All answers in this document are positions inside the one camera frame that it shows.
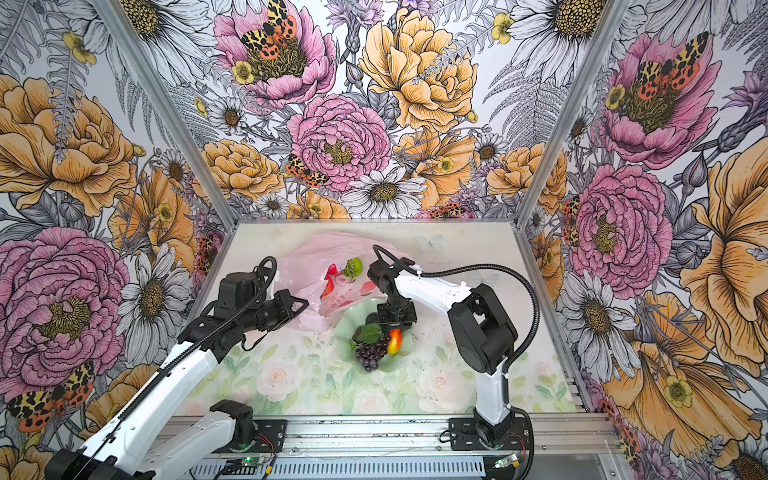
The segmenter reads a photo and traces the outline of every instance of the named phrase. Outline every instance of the black cable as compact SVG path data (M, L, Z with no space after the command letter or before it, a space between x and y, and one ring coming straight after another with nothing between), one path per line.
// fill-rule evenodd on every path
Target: black cable
M505 362L504 365L502 366L502 373L506 373L509 370L509 366L512 364L512 362L514 362L520 355L522 355L523 352L525 352L525 350L531 345L531 342L533 342L533 339L536 336L536 332L538 331L539 321L541 319L541 305L538 302L538 295L536 294L536 291L533 290L533 286L528 282L528 280L524 276L522 276L517 271L509 268L508 266L497 265L495 263L476 263L475 265L460 266L459 268L443 270L442 272L419 273L417 270L414 270L410 265L406 265L398 257L388 252L387 250L381 248L381 246L379 245L374 245L373 251L376 252L376 256L379 258L379 260L383 260L381 254L384 254L389 259L391 259L394 263L398 264L401 268L403 268L406 272L416 276L420 275L423 278L438 278L441 276L456 275L457 273L471 272L473 270L497 270L499 272L504 272L504 273L507 273L508 275L512 275L518 282L523 284L525 289L528 291L528 295L531 297L531 303L533 303L533 320L531 321L531 329L528 331L528 335L525 337L525 340L523 340L523 343L520 344L520 347L517 350L512 352L512 354L509 356L508 361Z
M264 280L263 277L264 271L266 268L266 264L271 263L271 268L269 268L268 273L266 274L266 279ZM104 440L101 442L101 445L98 446L96 449L96 452L91 455L88 460L83 464L83 466L80 468L78 473L73 477L73 479L77 479L80 474L85 470L86 467L91 463L91 460L94 459L94 457L101 451L102 448L104 448L105 445L110 441L110 439L114 438L114 433L120 429L121 424L123 421L141 404L141 402L144 401L144 399L147 398L147 395L154 390L155 387L157 387L158 384L170 374L170 371L174 369L175 366L177 366L179 363L183 362L184 359L186 359L189 355L191 355L193 352L198 350L205 342L208 340L214 338L215 336L218 336L220 333L222 333L224 330L229 328L232 323L234 323L238 318L240 318L245 312L247 312L250 307L252 307L256 302L263 302L266 299L266 289L269 287L269 285L272 283L272 281L275 278L275 273L277 272L277 260L275 257L264 257L263 260L261 260L261 263L254 268L255 271L259 272L259 276L257 277L259 282L259 287L256 292L254 292L253 296L248 299L247 302L245 302L239 309L235 311L235 313L232 314L230 318L225 320L221 325L219 325L216 329L208 333L205 337L202 339L199 339L192 345L190 345L186 350L184 350L179 356L171 360L165 367L159 369L157 371L157 375L155 375L152 380L149 381L149 383L146 385L146 388L142 389L136 396L134 396L131 400L128 401L128 404L123 408L123 410L118 413L118 423L114 426L111 432L109 432L108 435L104 437ZM212 303L208 303L206 305L206 310L209 309L209 307L212 306Z
M523 409L519 409L517 407L512 407L511 411L515 413L519 413L520 415L523 415L525 417L525 420L528 421L528 428L531 432L531 448L528 450L528 455L525 457L525 467L523 468L523 473L520 475L520 478L517 478L517 480L523 480L525 477L528 476L528 473L531 471L531 466L533 465L533 455L536 453L536 444L533 439L533 423L531 423L531 416Z

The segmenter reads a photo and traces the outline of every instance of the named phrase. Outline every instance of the daisy center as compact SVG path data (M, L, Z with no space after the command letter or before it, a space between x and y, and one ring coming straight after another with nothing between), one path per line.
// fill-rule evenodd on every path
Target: daisy center
M149 0L121 0L121 4L139 35L147 37L158 30L160 20Z
M286 46L280 49L277 58L273 60L264 60L260 55L251 55L249 60L252 67L249 73L261 81L280 78L284 75L301 78L306 68L306 54L299 46L297 38L287 40Z
M598 218L598 231L592 236L595 245L598 246L600 253L610 253L613 251L618 238L616 238L616 224L608 223L605 220L605 214Z
M179 164L170 164L168 166L168 173L171 178L180 182L184 178L184 168Z
M493 145L485 145L480 148L478 155L480 155L480 160L482 161L491 160L493 156L496 155L496 147Z
M333 145L326 142L324 149L331 156L331 163L334 165L346 165L352 161L352 149L347 148L341 141Z
M59 333L66 333L71 339L79 339L83 329L91 321L88 303L76 296L64 302L54 303L49 309L51 321L38 327L39 332L49 339L55 338Z
M768 471L763 463L744 452L733 460L733 469L743 480L768 480Z
M593 332L606 335L611 331L611 318L597 300L587 300L584 304L584 314Z
M563 0L558 4L554 25L559 31L571 37L591 36L600 21L605 0Z
M371 188L371 199L375 202L388 202L397 195L397 186L394 184L375 185Z
M144 294L141 296L139 307L144 318L153 319L160 315L165 301L165 289L160 280L152 279L147 282Z

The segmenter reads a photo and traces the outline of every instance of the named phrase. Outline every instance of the floral wallpaper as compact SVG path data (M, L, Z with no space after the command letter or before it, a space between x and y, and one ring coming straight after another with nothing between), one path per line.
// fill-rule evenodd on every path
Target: floral wallpaper
M89 4L0 18L0 472L42 478L163 361L224 231Z
M122 1L250 219L513 217L604 4ZM101 22L65 10L122 71ZM631 12L622 35L643 19ZM522 145L539 154L511 158ZM559 198L564 182L551 185Z
M525 232L635 476L768 478L768 2L631 11Z

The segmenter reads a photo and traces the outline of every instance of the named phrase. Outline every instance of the floral tablecloth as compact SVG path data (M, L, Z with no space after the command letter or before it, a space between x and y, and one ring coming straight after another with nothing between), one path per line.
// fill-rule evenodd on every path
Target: floral tablecloth
M177 415L202 415L221 399L246 403L257 415L471 412L475 377L458 354L448 322L419 306L417 313L414 351L394 372L357 372L339 358L332 330L284 328L251 352L232 349ZM524 353L510 372L514 405L529 412L575 411L557 356Z

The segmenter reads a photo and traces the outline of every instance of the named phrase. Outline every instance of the green fruit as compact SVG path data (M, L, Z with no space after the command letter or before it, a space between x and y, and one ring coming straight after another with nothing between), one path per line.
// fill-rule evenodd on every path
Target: green fruit
M352 258L346 261L346 268L342 270L347 278L355 278L362 273L362 261L359 258Z

